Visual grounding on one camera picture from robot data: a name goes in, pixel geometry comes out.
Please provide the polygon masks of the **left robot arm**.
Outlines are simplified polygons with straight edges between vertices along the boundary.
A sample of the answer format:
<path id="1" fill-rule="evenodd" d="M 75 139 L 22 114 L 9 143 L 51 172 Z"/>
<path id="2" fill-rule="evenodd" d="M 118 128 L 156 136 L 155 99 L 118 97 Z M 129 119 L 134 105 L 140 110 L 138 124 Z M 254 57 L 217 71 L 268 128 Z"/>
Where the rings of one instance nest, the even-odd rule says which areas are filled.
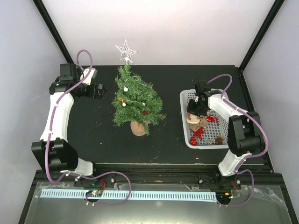
<path id="1" fill-rule="evenodd" d="M 95 165 L 80 159 L 77 151 L 67 140 L 71 108 L 81 97 L 101 99 L 106 89 L 102 84 L 93 84 L 95 68 L 81 70 L 77 65 L 60 65 L 60 76 L 49 87 L 50 110 L 44 132 L 39 141 L 32 143 L 31 151 L 44 172 L 72 173 L 84 176 L 89 186 L 100 182 Z"/>

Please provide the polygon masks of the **white ball string lights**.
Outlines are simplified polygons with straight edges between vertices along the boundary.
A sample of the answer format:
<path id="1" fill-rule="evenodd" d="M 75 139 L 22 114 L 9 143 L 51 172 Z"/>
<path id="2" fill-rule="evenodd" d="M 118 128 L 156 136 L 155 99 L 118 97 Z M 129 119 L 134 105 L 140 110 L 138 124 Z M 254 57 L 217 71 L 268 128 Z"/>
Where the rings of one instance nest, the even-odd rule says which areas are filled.
<path id="1" fill-rule="evenodd" d="M 127 75 L 120 78 L 119 83 L 120 95 L 117 98 L 123 98 L 126 103 L 122 103 L 123 107 L 129 104 L 146 105 L 155 97 L 155 91 L 151 83 L 146 83 L 139 75 Z"/>

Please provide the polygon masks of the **small green christmas tree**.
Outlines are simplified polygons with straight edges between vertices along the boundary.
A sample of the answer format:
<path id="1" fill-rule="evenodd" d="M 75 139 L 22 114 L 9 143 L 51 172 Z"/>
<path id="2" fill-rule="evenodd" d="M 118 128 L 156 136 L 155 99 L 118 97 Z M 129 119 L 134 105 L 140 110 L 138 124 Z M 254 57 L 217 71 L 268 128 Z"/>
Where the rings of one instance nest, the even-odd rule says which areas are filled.
<path id="1" fill-rule="evenodd" d="M 149 135 L 148 125 L 158 125 L 159 121 L 166 118 L 162 112 L 163 101 L 153 89 L 153 84 L 133 74 L 129 64 L 120 66 L 118 72 L 115 78 L 118 90 L 112 101 L 115 108 L 113 122 L 118 126 L 125 122 L 137 122 Z"/>

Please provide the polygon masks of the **silver star ornament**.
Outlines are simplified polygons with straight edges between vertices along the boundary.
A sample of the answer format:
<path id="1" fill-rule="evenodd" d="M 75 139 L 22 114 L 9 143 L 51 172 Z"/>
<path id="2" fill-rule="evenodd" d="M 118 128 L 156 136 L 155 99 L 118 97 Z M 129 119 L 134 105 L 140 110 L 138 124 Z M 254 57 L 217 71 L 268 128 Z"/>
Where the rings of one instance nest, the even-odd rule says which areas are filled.
<path id="1" fill-rule="evenodd" d="M 125 64 L 134 64 L 132 56 L 138 52 L 129 48 L 127 39 L 124 40 L 123 46 L 115 45 L 115 47 L 121 53 L 120 61 L 124 60 Z"/>

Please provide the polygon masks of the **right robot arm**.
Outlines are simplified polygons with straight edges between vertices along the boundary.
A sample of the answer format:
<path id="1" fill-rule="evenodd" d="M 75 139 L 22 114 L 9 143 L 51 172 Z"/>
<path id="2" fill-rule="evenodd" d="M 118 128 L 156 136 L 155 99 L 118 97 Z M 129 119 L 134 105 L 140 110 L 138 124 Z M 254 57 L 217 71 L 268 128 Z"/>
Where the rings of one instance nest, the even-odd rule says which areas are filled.
<path id="1" fill-rule="evenodd" d="M 195 85 L 195 99 L 187 105 L 187 121 L 208 118 L 208 111 L 217 112 L 228 123 L 228 152 L 214 174 L 214 186 L 223 188 L 229 176 L 238 174 L 239 167 L 249 158 L 259 157 L 268 151 L 269 143 L 261 127 L 259 114 L 237 107 L 224 96 L 226 90 L 212 90 L 206 80 Z"/>

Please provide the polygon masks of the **dark brown pinecone ornament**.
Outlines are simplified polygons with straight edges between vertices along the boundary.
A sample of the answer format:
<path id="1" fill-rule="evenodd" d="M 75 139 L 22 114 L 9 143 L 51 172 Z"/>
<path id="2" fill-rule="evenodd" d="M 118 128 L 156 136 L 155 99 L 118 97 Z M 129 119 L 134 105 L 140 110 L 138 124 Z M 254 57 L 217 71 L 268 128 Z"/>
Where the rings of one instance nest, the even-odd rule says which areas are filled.
<path id="1" fill-rule="evenodd" d="M 146 116 L 146 115 L 148 115 L 149 113 L 150 113 L 150 111 L 143 111 L 143 112 L 142 112 L 142 115 Z"/>

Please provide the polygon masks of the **white plastic perforated basket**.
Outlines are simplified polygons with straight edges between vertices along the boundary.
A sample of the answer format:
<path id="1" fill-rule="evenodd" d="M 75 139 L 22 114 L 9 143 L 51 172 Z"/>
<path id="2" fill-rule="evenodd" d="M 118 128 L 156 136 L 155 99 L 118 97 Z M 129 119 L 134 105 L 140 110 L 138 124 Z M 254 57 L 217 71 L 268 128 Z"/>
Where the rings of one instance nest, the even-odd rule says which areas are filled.
<path id="1" fill-rule="evenodd" d="M 218 126 L 216 122 L 209 122 L 204 128 L 205 134 L 202 135 L 203 140 L 197 139 L 197 145 L 192 146 L 190 144 L 190 139 L 192 137 L 192 129 L 191 125 L 189 125 L 186 121 L 187 115 L 187 105 L 190 99 L 195 99 L 196 91 L 194 89 L 183 90 L 180 93 L 180 108 L 181 108 L 181 117 L 183 123 L 184 130 L 184 138 L 185 143 L 189 148 L 192 149 L 226 149 L 227 145 L 227 135 L 228 135 L 228 122 L 220 116 L 216 111 L 210 110 L 208 111 L 208 116 L 212 115 L 219 118 L 220 125 Z M 214 139 L 217 136 L 223 136 L 225 141 L 223 145 L 217 145 L 214 142 Z"/>

